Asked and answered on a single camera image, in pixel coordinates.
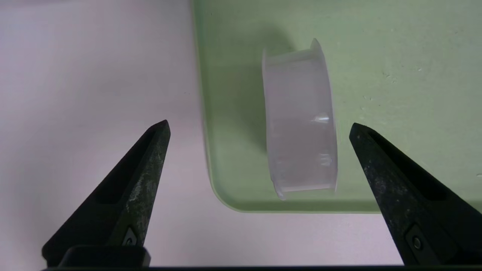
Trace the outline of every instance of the transparent container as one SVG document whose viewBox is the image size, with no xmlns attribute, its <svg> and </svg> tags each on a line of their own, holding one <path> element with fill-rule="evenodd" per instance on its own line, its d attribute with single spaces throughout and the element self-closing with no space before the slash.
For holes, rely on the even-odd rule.
<svg viewBox="0 0 482 271">
<path fill-rule="evenodd" d="M 338 172 L 332 93 L 321 46 L 266 56 L 263 51 L 268 162 L 278 197 L 335 189 Z"/>
</svg>

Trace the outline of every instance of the screw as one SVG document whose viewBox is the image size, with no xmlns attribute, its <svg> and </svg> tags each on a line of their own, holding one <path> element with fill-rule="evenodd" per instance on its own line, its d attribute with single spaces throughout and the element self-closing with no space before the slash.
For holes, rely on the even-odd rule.
<svg viewBox="0 0 482 271">
<path fill-rule="evenodd" d="M 418 236 L 414 236 L 412 239 L 412 242 L 414 244 L 414 248 L 417 250 L 422 250 L 422 241 L 420 241 Z"/>
</svg>

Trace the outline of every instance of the green tray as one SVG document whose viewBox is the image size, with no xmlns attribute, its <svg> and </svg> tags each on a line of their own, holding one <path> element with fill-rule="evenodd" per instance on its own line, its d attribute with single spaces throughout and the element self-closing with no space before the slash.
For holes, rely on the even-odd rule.
<svg viewBox="0 0 482 271">
<path fill-rule="evenodd" d="M 482 1 L 195 0 L 211 184 L 241 212 L 379 212 L 348 140 L 377 130 L 482 210 Z M 278 199 L 269 178 L 263 48 L 317 38 L 333 90 L 336 192 Z"/>
</svg>

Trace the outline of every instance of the white table surface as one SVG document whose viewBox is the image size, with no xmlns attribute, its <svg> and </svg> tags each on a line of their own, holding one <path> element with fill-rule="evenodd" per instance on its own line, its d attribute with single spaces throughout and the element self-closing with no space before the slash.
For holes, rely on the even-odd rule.
<svg viewBox="0 0 482 271">
<path fill-rule="evenodd" d="M 190 2 L 0 4 L 0 269 L 42 245 L 150 125 L 171 127 L 151 266 L 401 264 L 381 215 L 244 214 L 209 182 Z"/>
</svg>

